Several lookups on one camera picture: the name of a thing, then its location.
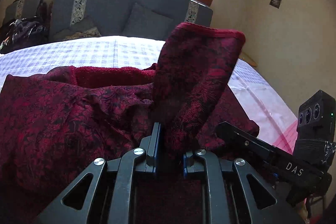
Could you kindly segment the dark red floral sweater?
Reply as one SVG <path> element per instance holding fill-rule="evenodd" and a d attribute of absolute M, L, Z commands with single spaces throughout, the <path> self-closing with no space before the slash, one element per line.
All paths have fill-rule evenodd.
<path fill-rule="evenodd" d="M 150 184 L 140 223 L 195 223 L 200 184 L 178 174 L 182 154 L 222 153 L 215 128 L 228 122 L 253 136 L 228 87 L 243 33 L 181 23 L 150 68 L 58 67 L 7 76 L 1 91 L 1 223 L 31 223 L 94 159 L 121 157 L 155 122 L 171 173 Z"/>

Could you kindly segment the pile of dark clothes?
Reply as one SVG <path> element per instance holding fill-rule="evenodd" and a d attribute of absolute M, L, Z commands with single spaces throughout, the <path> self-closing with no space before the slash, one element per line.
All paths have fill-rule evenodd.
<path fill-rule="evenodd" d="M 39 17 L 13 19 L 1 26 L 1 54 L 48 42 L 49 30 Z"/>

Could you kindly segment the pink checked bed cover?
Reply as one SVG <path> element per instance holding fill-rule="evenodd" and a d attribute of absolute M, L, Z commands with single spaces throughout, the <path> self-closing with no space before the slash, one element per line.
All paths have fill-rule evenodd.
<path fill-rule="evenodd" d="M 149 68 L 163 41 L 105 36 L 55 42 L 1 55 L 1 82 L 7 75 L 46 74 L 61 66 Z M 240 105 L 260 128 L 258 138 L 288 153 L 297 139 L 297 118 L 266 80 L 240 57 L 228 82 Z"/>

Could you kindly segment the grey square pillow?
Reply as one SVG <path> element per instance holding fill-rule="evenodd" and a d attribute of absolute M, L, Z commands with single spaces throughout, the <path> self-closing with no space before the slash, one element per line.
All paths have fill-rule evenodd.
<path fill-rule="evenodd" d="M 135 3 L 121 33 L 122 36 L 163 40 L 173 20 Z"/>

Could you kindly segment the grey upholstered headboard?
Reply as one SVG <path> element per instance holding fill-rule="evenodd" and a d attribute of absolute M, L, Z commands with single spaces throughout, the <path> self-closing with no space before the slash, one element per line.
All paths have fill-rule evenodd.
<path fill-rule="evenodd" d="M 122 36 L 135 3 L 173 20 L 163 40 L 182 22 L 208 27 L 213 17 L 209 7 L 193 0 L 54 0 L 49 38 L 60 41 L 91 27 L 102 36 Z"/>

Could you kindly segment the dark wall plate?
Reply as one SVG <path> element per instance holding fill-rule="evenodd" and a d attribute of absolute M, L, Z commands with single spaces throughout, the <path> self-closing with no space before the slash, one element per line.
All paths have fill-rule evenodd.
<path fill-rule="evenodd" d="M 282 2 L 282 0 L 270 0 L 270 5 L 272 6 L 272 7 L 275 7 L 275 8 L 277 8 L 277 9 L 279 9 L 280 8 L 280 5 L 281 5 L 281 2 Z"/>

